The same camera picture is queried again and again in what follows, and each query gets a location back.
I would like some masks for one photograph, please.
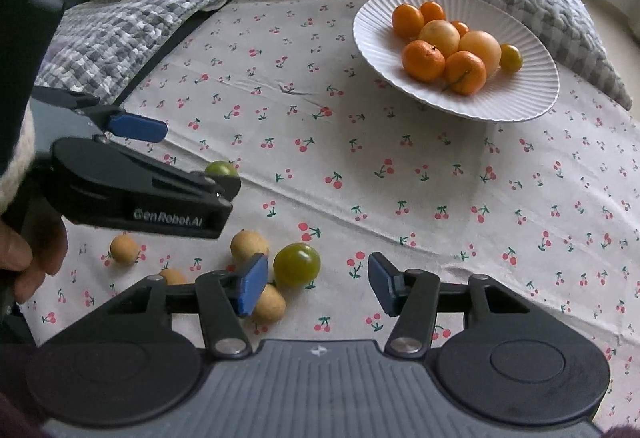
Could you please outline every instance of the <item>white knit cuff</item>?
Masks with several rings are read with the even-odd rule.
[[[7,206],[13,201],[18,187],[29,171],[35,156],[35,141],[33,116],[31,115],[31,107],[27,103],[20,129],[20,139],[14,147],[14,158],[0,177],[0,214],[4,213]]]

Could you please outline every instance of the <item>ribbed gray panel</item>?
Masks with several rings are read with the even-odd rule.
[[[222,362],[171,413],[117,430],[50,421],[57,438],[520,438],[452,406],[418,364],[385,357],[373,341],[265,341]],[[535,433],[598,438],[589,423]]]

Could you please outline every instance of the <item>blue rubber tip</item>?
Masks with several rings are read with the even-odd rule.
[[[369,255],[369,266],[367,269],[369,285],[374,294],[376,294],[384,313],[390,317],[398,317],[401,310],[400,299],[396,293],[394,276],[388,269],[395,269],[395,267],[385,256],[380,253]]]
[[[259,255],[249,271],[240,280],[238,293],[237,315],[238,317],[248,317],[254,311],[255,305],[260,299],[262,290],[269,280],[269,261],[264,255]]]
[[[123,139],[158,143],[164,140],[168,128],[162,121],[123,111],[111,118],[105,131]]]

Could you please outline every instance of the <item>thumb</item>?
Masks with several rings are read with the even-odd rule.
[[[31,259],[33,255],[29,244],[0,221],[0,269],[21,272],[31,264]]]

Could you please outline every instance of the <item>floor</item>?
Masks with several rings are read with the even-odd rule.
[[[587,6],[607,50],[607,55],[634,100],[631,114],[640,119],[640,41],[636,41],[626,18],[604,0],[582,0]]]

